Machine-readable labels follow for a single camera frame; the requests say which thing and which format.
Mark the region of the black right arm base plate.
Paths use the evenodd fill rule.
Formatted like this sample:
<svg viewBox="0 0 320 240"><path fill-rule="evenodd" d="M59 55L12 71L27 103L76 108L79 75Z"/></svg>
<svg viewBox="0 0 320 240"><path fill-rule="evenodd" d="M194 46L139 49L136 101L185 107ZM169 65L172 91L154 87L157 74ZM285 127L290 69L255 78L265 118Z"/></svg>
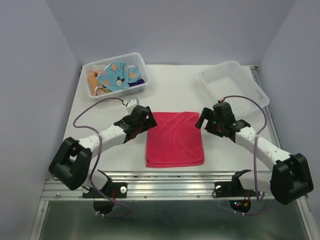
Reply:
<svg viewBox="0 0 320 240"><path fill-rule="evenodd" d="M212 193L214 198L255 197L256 192L244 189L239 183L231 181L218 181Z"/></svg>

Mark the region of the pink microfiber towel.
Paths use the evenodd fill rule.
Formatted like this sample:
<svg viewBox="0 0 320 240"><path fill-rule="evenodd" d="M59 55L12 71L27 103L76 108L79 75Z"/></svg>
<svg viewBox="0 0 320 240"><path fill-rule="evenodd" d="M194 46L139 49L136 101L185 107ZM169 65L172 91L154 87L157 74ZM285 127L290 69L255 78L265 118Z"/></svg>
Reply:
<svg viewBox="0 0 320 240"><path fill-rule="evenodd" d="M203 165L201 130L195 127L198 112L155 112L157 126L147 131L146 167L180 168Z"/></svg>

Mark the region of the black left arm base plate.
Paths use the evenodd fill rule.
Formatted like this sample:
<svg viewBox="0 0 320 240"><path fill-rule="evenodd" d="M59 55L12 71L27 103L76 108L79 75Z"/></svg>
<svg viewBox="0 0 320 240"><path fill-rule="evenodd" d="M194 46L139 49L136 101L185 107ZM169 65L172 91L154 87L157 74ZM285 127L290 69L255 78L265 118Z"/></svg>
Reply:
<svg viewBox="0 0 320 240"><path fill-rule="evenodd" d="M104 195L116 199L125 199L128 192L128 183L127 182L108 182L100 192ZM101 199L104 198L97 190L92 187L89 187L88 190L84 189L82 193L84 199Z"/></svg>

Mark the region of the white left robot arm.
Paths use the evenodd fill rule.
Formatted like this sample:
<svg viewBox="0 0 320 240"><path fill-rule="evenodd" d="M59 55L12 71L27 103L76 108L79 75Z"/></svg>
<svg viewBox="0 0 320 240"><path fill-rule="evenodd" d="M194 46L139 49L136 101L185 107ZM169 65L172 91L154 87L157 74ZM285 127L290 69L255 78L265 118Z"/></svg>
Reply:
<svg viewBox="0 0 320 240"><path fill-rule="evenodd" d="M100 197L106 197L111 193L112 179L98 170L97 164L91 168L92 159L156 126L150 107L136 105L128 115L100 133L79 140L66 138L48 170L70 190L80 187L94 189Z"/></svg>

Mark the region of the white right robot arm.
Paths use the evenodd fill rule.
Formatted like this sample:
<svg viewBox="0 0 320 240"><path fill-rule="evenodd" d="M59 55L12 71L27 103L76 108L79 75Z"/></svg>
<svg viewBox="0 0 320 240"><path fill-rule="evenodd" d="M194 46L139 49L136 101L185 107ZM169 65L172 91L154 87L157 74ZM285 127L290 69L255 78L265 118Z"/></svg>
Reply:
<svg viewBox="0 0 320 240"><path fill-rule="evenodd" d="M252 153L268 172L257 169L237 171L231 181L215 184L215 198L243 197L246 193L272 195L280 204L288 205L314 190L308 161L301 153L289 153L265 138L243 119L237 120L227 102L218 102L212 109L203 108L195 127L218 137L230 139Z"/></svg>

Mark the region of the orange dotted cartoon towel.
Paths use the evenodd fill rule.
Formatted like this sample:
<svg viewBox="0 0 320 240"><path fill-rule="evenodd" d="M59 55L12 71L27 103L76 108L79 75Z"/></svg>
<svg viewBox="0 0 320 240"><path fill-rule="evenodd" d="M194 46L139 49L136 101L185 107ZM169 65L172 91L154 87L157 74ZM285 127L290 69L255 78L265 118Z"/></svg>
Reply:
<svg viewBox="0 0 320 240"><path fill-rule="evenodd" d="M90 94L92 96L99 96L105 94L103 88L104 86L97 80L99 72L89 71L89 76L87 78L88 85L90 87Z"/></svg>

